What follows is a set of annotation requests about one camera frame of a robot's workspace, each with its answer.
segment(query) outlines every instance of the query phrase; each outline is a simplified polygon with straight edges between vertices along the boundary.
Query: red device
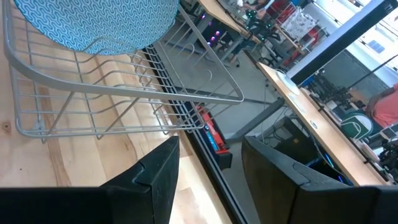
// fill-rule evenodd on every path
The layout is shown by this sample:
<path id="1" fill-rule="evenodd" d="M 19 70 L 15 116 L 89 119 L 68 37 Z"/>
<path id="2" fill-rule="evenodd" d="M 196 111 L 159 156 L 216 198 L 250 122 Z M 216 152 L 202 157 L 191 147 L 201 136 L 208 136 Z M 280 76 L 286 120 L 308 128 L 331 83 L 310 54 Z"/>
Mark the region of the red device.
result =
<path id="1" fill-rule="evenodd" d="M 229 153 L 229 146 L 225 143 L 224 136 L 222 135 L 218 125 L 213 122 L 211 113 L 202 106 L 197 106 L 197 110 L 200 111 L 203 120 L 206 122 L 205 129 L 215 152 L 217 154 Z"/>

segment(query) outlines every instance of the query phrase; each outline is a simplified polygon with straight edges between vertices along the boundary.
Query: wooden desk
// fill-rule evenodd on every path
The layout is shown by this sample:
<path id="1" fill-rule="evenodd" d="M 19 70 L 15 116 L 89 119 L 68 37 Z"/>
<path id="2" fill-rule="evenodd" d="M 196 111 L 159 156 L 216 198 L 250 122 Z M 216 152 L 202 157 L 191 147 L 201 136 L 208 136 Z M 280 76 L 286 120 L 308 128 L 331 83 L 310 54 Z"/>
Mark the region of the wooden desk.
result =
<path id="1" fill-rule="evenodd" d="M 217 0 L 198 0 L 198 2 L 205 8 L 205 11 L 211 15 L 212 17 L 218 19 L 222 23 L 226 24 L 230 28 L 234 29 L 235 31 L 239 32 L 242 35 L 249 35 L 250 33 L 243 27 L 239 26 L 232 18 L 229 16 L 227 13 L 225 13 L 225 10 L 220 4 L 217 2 Z M 294 43 L 294 41 L 287 35 L 285 32 L 279 27 L 279 25 L 274 26 L 279 32 L 285 36 L 285 38 L 295 47 L 295 49 L 300 52 L 301 54 L 304 54 L 305 52 L 302 51 L 302 49 Z M 261 41 L 253 36 L 251 38 L 253 41 L 255 41 L 257 44 L 260 44 Z"/>
<path id="2" fill-rule="evenodd" d="M 317 110 L 319 110 L 320 107 L 319 107 L 319 105 L 317 104 L 317 102 L 315 102 L 315 101 L 311 98 L 310 92 L 309 92 L 308 90 L 305 90 L 305 89 L 301 89 L 301 91 L 302 91 L 302 93 L 305 95 L 305 97 L 307 97 L 307 99 L 312 103 L 312 105 L 313 105 Z M 324 117 L 325 117 L 326 120 L 330 123 L 330 125 L 332 125 L 332 127 L 334 127 L 334 128 L 336 129 L 336 131 L 338 132 L 338 134 L 340 134 L 340 136 L 342 136 L 343 139 L 346 140 L 346 142 L 347 142 L 349 145 L 352 145 L 352 143 L 348 140 L 348 138 L 347 138 L 347 137 L 336 127 L 336 125 L 333 123 L 333 122 L 335 122 L 335 123 L 340 123 L 341 121 L 340 121 L 338 118 L 336 118 L 335 115 L 333 115 L 332 111 L 331 111 L 326 105 L 324 105 L 324 104 L 321 104 L 321 105 L 323 105 L 324 108 L 323 108 L 323 110 L 322 110 L 320 113 L 321 113 L 322 115 L 324 115 L 324 114 L 326 115 L 326 114 L 327 114 L 327 116 L 324 116 Z M 356 105 L 353 104 L 353 103 L 351 103 L 351 106 L 352 106 L 355 110 L 358 110 L 358 109 L 359 109 L 359 108 L 356 107 Z M 371 149 L 367 144 L 365 144 L 364 142 L 362 142 L 362 141 L 356 141 L 356 142 L 355 142 L 355 145 L 357 145 L 365 154 L 367 154 L 368 157 L 369 157 L 370 159 L 372 159 L 372 161 L 376 161 L 376 162 L 379 162 L 379 161 L 380 161 L 380 158 L 378 158 L 378 156 L 372 151 L 372 149 Z"/>
<path id="3" fill-rule="evenodd" d="M 257 64 L 263 74 L 284 97 L 285 102 L 303 121 L 304 125 L 311 131 L 323 148 L 329 153 L 340 169 L 355 185 L 386 185 L 383 178 L 370 166 L 364 164 L 364 158 L 347 143 L 342 133 L 336 130 L 312 102 L 301 93 L 294 95 L 279 80 L 276 71 L 261 63 Z"/>
<path id="4" fill-rule="evenodd" d="M 14 127 L 14 103 L 8 62 L 3 54 L 3 42 L 4 37 L 1 34 L 0 122 L 3 124 L 3 129 L 0 130 L 0 187 L 99 186 L 131 167 L 138 159 L 169 138 L 162 132 L 156 132 L 108 135 L 101 140 L 97 140 L 95 136 L 53 138 L 49 139 L 46 144 L 42 144 L 39 139 L 21 136 Z M 48 48 L 38 48 L 37 50 L 49 54 Z M 50 49 L 49 51 L 59 54 L 57 50 Z M 72 58 L 73 54 L 64 56 Z M 126 55 L 115 57 L 129 60 Z M 35 63 L 40 63 L 42 58 L 35 57 L 34 60 Z M 96 64 L 85 66 L 90 69 Z M 31 86 L 22 86 L 21 88 L 24 87 L 26 90 L 32 88 Z M 46 94 L 56 90 L 40 86 L 39 91 L 41 94 Z M 110 101 L 116 100 L 122 99 L 117 96 L 101 98 L 99 102 L 91 106 L 95 110 L 96 106 L 104 107 L 110 104 Z M 32 100 L 26 100 L 23 103 L 34 106 Z M 43 107 L 50 107 L 52 104 L 53 102 L 50 100 L 42 101 Z M 83 103 L 69 107 L 86 110 Z M 109 110 L 98 120 L 113 121 L 118 117 L 120 110 Z M 127 114 L 121 122 L 124 124 L 157 123 L 154 116 L 148 116 L 148 114 L 152 114 L 148 113 L 149 110 L 151 108 L 147 106 L 137 107 L 130 112 L 134 114 Z M 34 124 L 35 118 L 28 117 L 26 119 L 33 120 L 32 124 Z M 60 122 L 73 125 L 89 123 L 90 120 L 87 115 L 82 119 L 62 118 Z M 170 223 L 231 223 L 185 133 L 182 131 L 175 134 L 180 136 L 180 172 Z"/>
<path id="5" fill-rule="evenodd" d="M 234 29 L 235 31 L 239 32 L 242 35 L 249 35 L 250 33 L 240 25 L 238 25 L 227 13 L 217 0 L 198 0 L 198 2 L 203 6 L 205 11 L 213 16 L 214 18 L 218 19 L 220 22 L 224 23 L 225 25 L 229 26 L 230 28 Z M 261 41 L 257 37 L 252 37 L 252 40 L 256 43 L 261 43 Z"/>

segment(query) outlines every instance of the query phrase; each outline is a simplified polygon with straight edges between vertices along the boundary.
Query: metal wire rack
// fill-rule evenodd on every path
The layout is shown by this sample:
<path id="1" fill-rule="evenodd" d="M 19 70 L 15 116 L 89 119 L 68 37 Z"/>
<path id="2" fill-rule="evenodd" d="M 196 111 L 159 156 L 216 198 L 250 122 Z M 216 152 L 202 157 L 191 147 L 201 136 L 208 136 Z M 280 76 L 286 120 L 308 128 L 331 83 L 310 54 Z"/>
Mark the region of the metal wire rack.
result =
<path id="1" fill-rule="evenodd" d="M 88 55 L 56 44 L 35 30 L 10 1 L 2 2 L 2 10 L 16 129 L 25 136 L 44 142 L 51 137 L 101 139 L 105 134 L 200 129 L 207 111 L 223 107 L 214 118 L 243 101 L 241 89 L 181 7 L 178 16 L 185 21 L 176 22 L 157 43 L 113 56 Z M 179 40 L 172 45 L 174 37 Z M 187 43 L 193 37 L 197 42 Z M 216 67 L 206 67 L 205 57 Z M 198 79 L 193 73 L 208 78 Z M 190 109 L 174 111 L 173 106 Z"/>

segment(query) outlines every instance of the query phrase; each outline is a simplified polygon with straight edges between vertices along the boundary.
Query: workbench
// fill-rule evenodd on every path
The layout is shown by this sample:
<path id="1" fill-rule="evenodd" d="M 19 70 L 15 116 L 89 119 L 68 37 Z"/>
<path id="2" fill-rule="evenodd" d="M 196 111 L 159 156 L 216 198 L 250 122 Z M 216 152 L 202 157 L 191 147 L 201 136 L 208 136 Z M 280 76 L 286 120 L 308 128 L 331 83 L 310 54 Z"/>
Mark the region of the workbench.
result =
<path id="1" fill-rule="evenodd" d="M 198 2 L 203 6 L 203 8 L 206 11 L 205 17 L 200 21 L 200 23 L 197 25 L 198 30 L 200 32 L 203 32 L 206 27 L 208 26 L 209 22 L 212 21 L 214 18 L 222 22 L 223 24 L 227 25 L 228 27 L 232 28 L 236 32 L 240 33 L 239 38 L 237 38 L 232 45 L 225 51 L 223 55 L 220 56 L 220 60 L 223 61 L 225 60 L 230 53 L 245 39 L 250 35 L 250 32 L 244 28 L 242 24 L 238 24 L 230 15 L 228 15 L 225 12 L 225 9 L 218 3 L 217 0 L 198 0 Z M 275 24 L 274 27 L 279 31 L 280 34 L 282 34 L 286 40 L 288 40 L 292 46 L 296 49 L 296 51 L 300 52 L 301 54 L 304 54 L 300 46 L 298 46 L 280 27 L 278 24 Z M 259 40 L 256 36 L 252 36 L 251 40 L 255 41 L 257 44 L 261 44 L 261 40 Z M 285 50 L 279 47 L 279 44 L 276 42 L 276 40 L 272 38 L 267 38 L 268 41 L 270 41 L 273 46 L 278 51 L 278 54 L 282 57 L 282 59 L 277 62 L 277 65 L 282 65 L 283 62 L 291 57 L 290 54 L 285 54 Z M 194 36 L 189 39 L 189 43 L 193 43 L 196 41 Z"/>
<path id="2" fill-rule="evenodd" d="M 234 138 L 244 136 L 253 129 L 253 126 L 256 127 L 257 124 L 263 122 L 287 103 L 354 185 L 391 184 L 390 182 L 386 182 L 366 162 L 365 158 L 356 149 L 356 146 L 333 124 L 325 112 L 317 108 L 316 103 L 309 97 L 305 90 L 301 90 L 300 94 L 295 95 L 279 79 L 274 69 L 261 63 L 258 63 L 257 66 L 282 98 L 271 104 L 249 124 L 243 127 L 243 129 L 238 131 L 238 135 L 234 136 Z"/>
<path id="3" fill-rule="evenodd" d="M 108 135 L 98 140 L 96 136 L 50 138 L 45 144 L 40 139 L 20 135 L 15 127 L 14 104 L 8 61 L 3 54 L 3 34 L 0 36 L 0 64 L 3 68 L 0 83 L 0 187 L 77 187 L 99 186 L 130 168 L 140 158 L 171 135 L 180 136 L 180 167 L 170 223 L 231 223 L 226 209 L 216 193 L 204 167 L 188 140 L 185 132 L 164 135 L 162 132 Z M 57 49 L 42 48 L 47 54 L 60 54 Z M 33 56 L 40 63 L 39 56 Z M 88 68 L 97 64 L 86 64 Z M 21 88 L 31 89 L 29 83 Z M 39 87 L 41 94 L 49 90 Z M 95 105 L 105 106 L 110 101 L 122 100 L 115 97 L 100 98 Z M 25 105 L 34 101 L 25 100 Z M 50 100 L 42 100 L 42 106 L 55 106 Z M 83 103 L 69 105 L 78 110 L 86 110 Z M 127 114 L 122 123 L 157 123 L 155 116 L 148 114 L 150 108 L 143 106 Z M 120 113 L 109 110 L 101 115 L 101 121 L 113 121 Z M 27 123 L 34 123 L 34 117 L 26 117 Z M 60 120 L 63 124 L 79 125 L 89 123 L 89 117 L 76 119 L 66 116 Z"/>

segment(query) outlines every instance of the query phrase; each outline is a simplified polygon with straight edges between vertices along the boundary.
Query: gray floor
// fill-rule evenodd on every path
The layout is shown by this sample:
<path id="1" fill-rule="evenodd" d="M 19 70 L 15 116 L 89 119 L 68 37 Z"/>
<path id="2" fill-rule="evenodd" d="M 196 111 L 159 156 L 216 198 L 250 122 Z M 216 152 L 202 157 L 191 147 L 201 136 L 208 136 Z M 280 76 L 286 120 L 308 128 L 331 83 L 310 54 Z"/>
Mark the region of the gray floor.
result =
<path id="1" fill-rule="evenodd" d="M 184 31 L 181 30 L 180 32 L 181 35 L 176 35 L 178 38 L 174 39 L 174 42 L 178 41 L 178 39 L 182 37 Z M 195 50 L 201 49 L 196 44 L 194 46 Z M 185 88 L 200 88 L 201 91 L 215 91 L 219 94 L 228 94 L 232 90 L 229 83 L 218 89 L 216 88 L 225 82 L 226 76 L 231 75 L 239 85 L 240 89 L 242 89 L 246 99 L 249 98 L 260 102 L 266 101 L 268 103 L 272 103 L 278 97 L 277 92 L 274 91 L 272 86 L 266 87 L 265 76 L 252 64 L 245 54 L 238 55 L 240 62 L 239 68 L 232 66 L 227 68 L 227 71 L 225 68 L 218 67 L 216 63 L 207 60 L 205 57 L 201 58 L 200 54 L 192 54 L 192 52 L 186 50 L 181 51 L 181 48 L 178 47 L 173 49 L 171 45 L 165 44 L 163 44 L 163 49 L 172 63 L 172 67 L 170 65 L 166 65 L 167 70 L 177 86 L 184 85 Z M 212 74 L 211 80 L 209 80 L 209 71 L 211 71 Z M 239 105 L 228 108 L 226 111 L 218 115 L 215 120 L 221 128 L 224 136 L 228 139 L 267 106 L 268 105 L 265 105 L 264 103 L 243 102 Z M 214 107 L 211 112 L 212 114 L 217 114 L 217 112 L 223 110 L 225 107 L 225 105 L 218 105 Z M 260 134 L 262 130 L 267 129 L 270 125 L 274 124 L 275 120 L 283 117 L 284 112 L 285 109 L 283 108 L 277 111 L 273 116 L 256 127 L 251 133 L 249 133 L 249 135 Z M 249 223 L 260 223 L 243 174 L 241 143 L 233 144 L 229 151 L 233 154 L 233 163 L 230 169 L 223 171 L 224 177 L 233 190 Z"/>

